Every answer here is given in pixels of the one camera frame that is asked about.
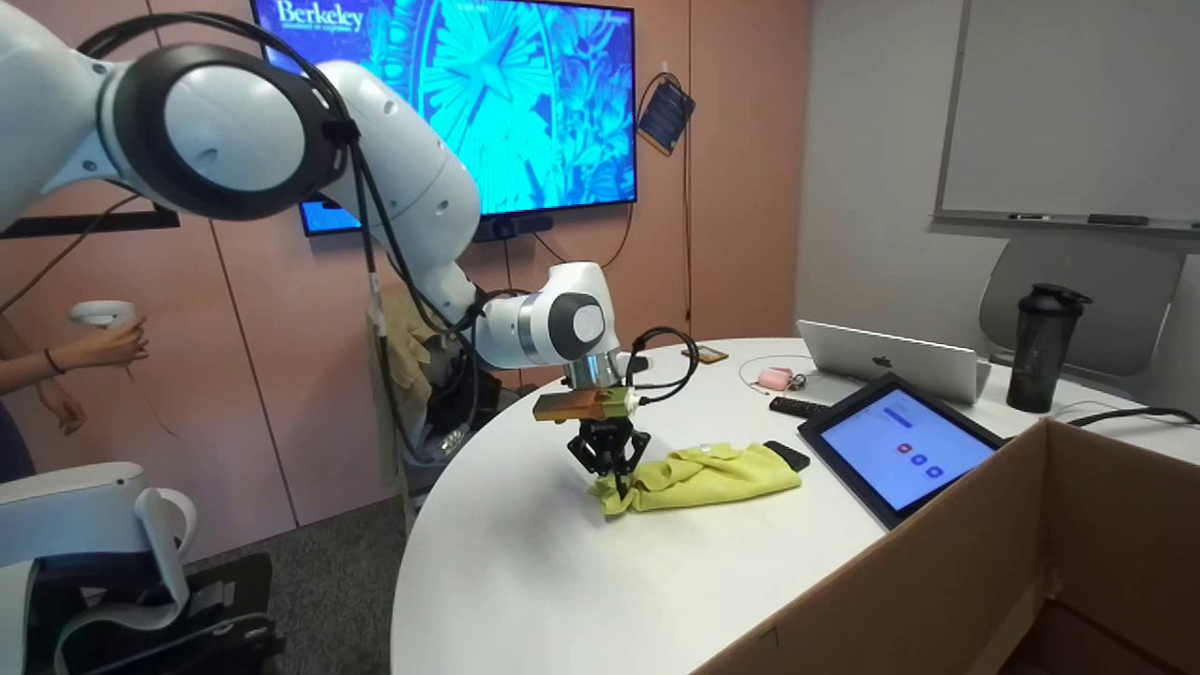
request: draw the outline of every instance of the blue screen display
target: blue screen display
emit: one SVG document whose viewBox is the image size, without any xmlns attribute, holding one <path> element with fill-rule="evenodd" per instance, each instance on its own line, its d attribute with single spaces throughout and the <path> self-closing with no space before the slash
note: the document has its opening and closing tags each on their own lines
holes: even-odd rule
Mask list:
<svg viewBox="0 0 1200 675">
<path fill-rule="evenodd" d="M 894 505 L 943 490 L 991 458 L 991 445 L 906 390 L 824 428 L 824 443 Z"/>
<path fill-rule="evenodd" d="M 634 13 L 513 0 L 257 0 L 307 59 L 356 59 L 464 163 L 484 217 L 637 199 Z M 307 202 L 312 233 L 356 230 Z"/>
</svg>

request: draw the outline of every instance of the tablet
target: tablet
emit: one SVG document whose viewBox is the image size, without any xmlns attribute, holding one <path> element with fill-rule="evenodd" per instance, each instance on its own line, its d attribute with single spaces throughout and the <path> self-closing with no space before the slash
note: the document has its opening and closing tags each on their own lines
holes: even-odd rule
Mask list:
<svg viewBox="0 0 1200 675">
<path fill-rule="evenodd" d="M 836 403 L 801 434 L 891 530 L 1001 445 L 993 430 L 897 375 Z"/>
</svg>

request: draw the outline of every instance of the tablet screen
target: tablet screen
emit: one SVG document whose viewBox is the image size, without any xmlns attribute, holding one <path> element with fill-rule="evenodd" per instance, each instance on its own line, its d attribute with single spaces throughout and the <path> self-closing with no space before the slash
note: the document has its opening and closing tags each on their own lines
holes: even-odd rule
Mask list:
<svg viewBox="0 0 1200 675">
<path fill-rule="evenodd" d="M 991 445 L 909 390 L 864 404 L 822 439 L 894 505 L 909 512 L 991 458 Z"/>
</svg>

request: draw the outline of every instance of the chair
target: chair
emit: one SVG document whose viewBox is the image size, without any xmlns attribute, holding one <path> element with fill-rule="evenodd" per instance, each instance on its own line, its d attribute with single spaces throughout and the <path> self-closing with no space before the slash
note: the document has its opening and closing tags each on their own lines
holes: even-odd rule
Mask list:
<svg viewBox="0 0 1200 675">
<path fill-rule="evenodd" d="M 1018 303 L 1037 283 L 1071 287 L 1084 309 L 1066 370 L 1136 390 L 1172 318 L 1187 253 L 1153 240 L 1021 233 L 1001 253 L 978 309 L 993 355 L 1018 348 Z"/>
</svg>

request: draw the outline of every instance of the wall-mounted screen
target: wall-mounted screen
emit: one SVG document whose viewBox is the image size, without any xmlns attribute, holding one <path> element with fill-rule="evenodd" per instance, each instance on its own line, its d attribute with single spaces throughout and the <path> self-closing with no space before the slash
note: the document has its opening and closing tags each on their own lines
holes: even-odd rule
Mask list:
<svg viewBox="0 0 1200 675">
<path fill-rule="evenodd" d="M 356 59 L 464 163 L 484 223 L 637 199 L 634 13 L 517 0 L 257 0 L 307 59 Z M 356 217 L 303 202 L 307 233 Z"/>
</svg>

